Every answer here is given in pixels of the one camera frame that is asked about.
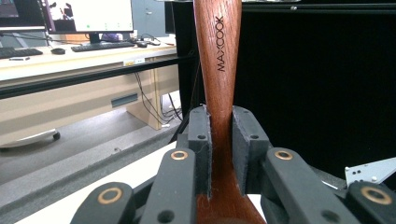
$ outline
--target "cable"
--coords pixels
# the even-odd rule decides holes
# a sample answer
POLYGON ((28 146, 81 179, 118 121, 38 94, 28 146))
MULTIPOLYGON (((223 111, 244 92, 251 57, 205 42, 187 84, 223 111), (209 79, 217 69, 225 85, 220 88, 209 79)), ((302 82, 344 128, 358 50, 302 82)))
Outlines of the cable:
POLYGON ((168 93, 168 96, 169 96, 169 99, 171 100, 171 104, 172 104, 172 107, 173 107, 173 109, 174 109, 174 111, 175 111, 176 116, 178 117, 178 119, 180 119, 180 121, 182 121, 183 119, 180 117, 180 115, 179 115, 179 114, 177 113, 177 111, 176 111, 176 108, 175 108, 175 105, 174 105, 174 103, 173 103, 173 99, 172 99, 171 94, 168 93))
MULTIPOLYGON (((34 35, 27 35, 27 34, 24 34, 24 33, 16 33, 16 34, 19 34, 19 35, 26 35, 26 36, 29 36, 29 37, 26 37, 26 36, 15 36, 15 35, 7 35, 7 34, 2 34, 2 35, 4 35, 4 36, 11 36, 11 37, 15 37, 15 38, 22 38, 22 39, 33 39, 33 40, 44 40, 44 41, 53 41, 53 42, 59 42, 59 43, 63 43, 63 44, 74 44, 74 43, 71 43, 71 42, 68 42, 68 41, 64 41, 64 40, 54 40, 54 39, 52 39, 52 38, 50 38, 50 37, 39 37, 39 36, 34 36, 34 35)), ((69 41, 76 41, 76 42, 85 42, 85 40, 69 40, 69 41)))
POLYGON ((147 111, 150 113, 150 115, 151 115, 152 117, 154 117, 159 123, 161 123, 161 125, 167 124, 167 123, 169 123, 170 121, 172 121, 172 119, 163 119, 163 118, 160 116, 160 114, 158 113, 158 111, 155 109, 154 105, 151 103, 151 101, 149 100, 149 98, 148 98, 148 97, 146 96, 146 94, 143 92, 142 82, 141 82, 141 79, 140 79, 139 74, 138 74, 138 73, 134 73, 134 75, 136 76, 137 84, 138 84, 138 86, 139 86, 139 89, 140 89, 140 92, 141 92, 141 95, 142 95, 142 103, 143 103, 143 106, 147 109, 147 111), (147 107, 146 104, 145 104, 145 98, 146 98, 146 100, 148 101, 148 103, 151 105, 151 107, 154 109, 154 111, 155 111, 155 113, 156 113, 157 116, 155 116, 155 115, 148 109, 148 107, 147 107))

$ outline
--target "wooden spatula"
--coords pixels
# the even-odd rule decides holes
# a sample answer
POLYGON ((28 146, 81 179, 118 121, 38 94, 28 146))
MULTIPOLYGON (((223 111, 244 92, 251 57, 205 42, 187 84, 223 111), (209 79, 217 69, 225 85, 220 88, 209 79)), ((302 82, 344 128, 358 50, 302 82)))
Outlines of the wooden spatula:
POLYGON ((197 197, 197 223, 265 223, 241 196, 232 164, 233 90, 241 0, 194 0, 198 48, 213 141, 211 198, 197 197))

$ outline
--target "desk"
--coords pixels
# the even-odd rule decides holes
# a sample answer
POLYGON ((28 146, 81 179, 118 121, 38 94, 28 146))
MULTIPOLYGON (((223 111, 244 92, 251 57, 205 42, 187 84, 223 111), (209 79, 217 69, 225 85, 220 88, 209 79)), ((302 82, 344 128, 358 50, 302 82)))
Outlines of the desk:
MULTIPOLYGON (((60 201, 53 203, 50 206, 30 215, 29 217, 17 222, 17 224, 70 223, 78 207, 87 198, 91 191, 108 182, 122 182, 130 185, 132 188, 137 187, 138 185, 142 184, 143 182, 158 173, 161 160, 163 159, 163 154, 165 154, 168 150, 175 148, 175 146, 176 143, 163 147, 140 159, 139 161, 131 163, 130 165, 125 166, 117 172, 108 175, 90 184, 89 186, 61 199, 60 201)), ((248 195, 248 197, 263 217, 262 208, 260 206, 261 196, 248 195)))
MULTIPOLYGON (((0 88, 47 81, 62 77, 95 73, 124 67, 124 62, 145 59, 155 62, 176 56, 176 47, 161 44, 125 49, 73 52, 70 46, 65 55, 53 55, 51 48, 38 48, 43 55, 29 61, 0 60, 0 88)), ((154 108, 160 109, 160 97, 178 90, 178 71, 170 65, 139 72, 143 91, 154 108)), ((117 106, 111 101, 137 93, 137 100, 126 105, 134 116, 158 130, 161 123, 142 105, 141 92, 133 74, 110 77, 91 82, 39 91, 0 100, 0 146, 18 139, 55 129, 69 123, 106 113, 117 106)))

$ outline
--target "computer monitor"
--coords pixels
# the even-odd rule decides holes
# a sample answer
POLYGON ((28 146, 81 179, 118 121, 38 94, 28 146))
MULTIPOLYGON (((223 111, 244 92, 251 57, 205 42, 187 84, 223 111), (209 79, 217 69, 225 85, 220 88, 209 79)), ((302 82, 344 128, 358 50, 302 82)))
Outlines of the computer monitor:
POLYGON ((50 35, 88 34, 91 44, 99 34, 132 33, 131 0, 40 0, 50 35))
POLYGON ((0 0, 0 34, 45 30, 37 0, 0 0))

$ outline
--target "gray floor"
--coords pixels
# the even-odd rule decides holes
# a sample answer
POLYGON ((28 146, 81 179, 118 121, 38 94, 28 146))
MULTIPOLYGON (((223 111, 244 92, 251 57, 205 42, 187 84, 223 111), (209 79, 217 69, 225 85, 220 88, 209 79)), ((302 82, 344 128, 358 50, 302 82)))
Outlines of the gray floor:
POLYGON ((167 145, 179 123, 155 131, 121 108, 58 128, 57 141, 1 150, 1 223, 21 220, 167 145))

